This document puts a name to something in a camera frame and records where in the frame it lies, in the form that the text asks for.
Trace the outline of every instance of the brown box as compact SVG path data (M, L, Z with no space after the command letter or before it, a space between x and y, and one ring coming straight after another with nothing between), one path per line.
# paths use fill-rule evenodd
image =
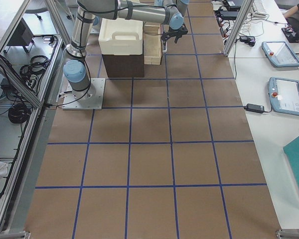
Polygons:
M144 77L144 54L102 57L109 78Z

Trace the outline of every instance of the brown paper floor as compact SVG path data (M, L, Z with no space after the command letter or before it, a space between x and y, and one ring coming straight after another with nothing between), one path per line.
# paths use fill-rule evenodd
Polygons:
M208 2L101 111L57 109L25 229L34 239L274 239L279 223ZM97 38L87 62L106 77Z

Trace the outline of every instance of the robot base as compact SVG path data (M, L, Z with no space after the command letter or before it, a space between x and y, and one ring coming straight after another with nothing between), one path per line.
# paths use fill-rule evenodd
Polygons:
M103 103L103 94L104 94L104 87L105 87L105 78L91 78L91 87L94 87L96 94L91 97L83 97L82 99L70 103L76 98L72 94L65 95L64 97L64 105L62 108L64 110L101 110L102 103ZM68 85L67 91L71 91L72 87L70 84Z

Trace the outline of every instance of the touchscreen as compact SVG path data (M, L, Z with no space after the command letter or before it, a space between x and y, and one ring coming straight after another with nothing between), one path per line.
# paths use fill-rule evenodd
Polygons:
M279 108L299 112L299 87L294 81L276 80Z
M279 64L298 63L285 42L267 42L267 45Z

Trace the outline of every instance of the desk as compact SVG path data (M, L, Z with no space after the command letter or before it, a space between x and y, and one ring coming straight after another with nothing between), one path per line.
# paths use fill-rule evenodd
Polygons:
M264 0L263 4L271 15L269 19L279 21L283 17L274 0ZM286 40L280 28L272 23L264 23L265 34L261 39ZM292 44L294 50L299 44ZM230 64L234 72L233 50ZM243 104L264 105L270 109L267 82L271 76L299 80L299 68L282 71L274 68L262 53L259 45L251 48L237 43L236 53L237 87ZM299 136L299 117L271 112L256 114L246 112L248 123L255 141L259 159L273 200L276 214L282 229L299 229L299 192L292 176L283 147Z
M268 20L273 22L287 23L281 11L279 10L277 4L274 0L262 0L263 6L269 14ZM246 44L237 42L236 58L265 58L265 54L261 48L263 41L287 41L285 35L281 28L284 27L283 24L274 24L272 22L261 20L261 18L256 18L259 20L253 20L250 22L251 36L258 36L262 33L261 36L256 37L256 44L254 47L250 47ZM291 43L290 44L294 52L299 52L299 44ZM228 57L234 57L235 45L231 49Z

